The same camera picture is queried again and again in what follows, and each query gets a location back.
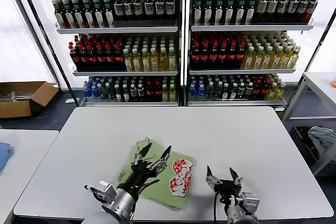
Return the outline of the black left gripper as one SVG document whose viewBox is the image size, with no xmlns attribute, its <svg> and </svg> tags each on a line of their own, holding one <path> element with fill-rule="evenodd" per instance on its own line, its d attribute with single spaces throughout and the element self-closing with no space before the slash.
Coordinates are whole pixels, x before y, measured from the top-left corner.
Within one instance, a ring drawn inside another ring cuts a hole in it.
<svg viewBox="0 0 336 224">
<path fill-rule="evenodd" d="M 152 158 L 152 153 L 150 153 L 151 146 L 152 143 L 149 143 L 135 153 L 133 162 L 131 163 L 131 174 L 122 183 L 122 188 L 125 191 L 140 192 L 144 188 L 160 181 L 159 179 L 155 179 L 152 182 L 146 182 L 150 178 L 156 178 L 157 174 L 165 170 L 172 146 L 169 145 L 161 157 L 153 163 L 148 162 Z"/>
</svg>

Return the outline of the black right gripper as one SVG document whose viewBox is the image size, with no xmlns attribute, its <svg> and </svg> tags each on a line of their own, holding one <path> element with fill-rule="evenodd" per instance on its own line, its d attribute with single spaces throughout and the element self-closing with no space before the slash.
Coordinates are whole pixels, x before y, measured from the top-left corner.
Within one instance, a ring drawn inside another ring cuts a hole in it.
<svg viewBox="0 0 336 224">
<path fill-rule="evenodd" d="M 220 194 L 220 201 L 227 201 L 232 196 L 238 198 L 241 191 L 242 177 L 239 177 L 237 172 L 231 167 L 229 168 L 233 180 L 219 180 L 213 175 L 209 166 L 206 171 L 206 182 L 209 186 L 214 186 L 214 191 Z"/>
</svg>

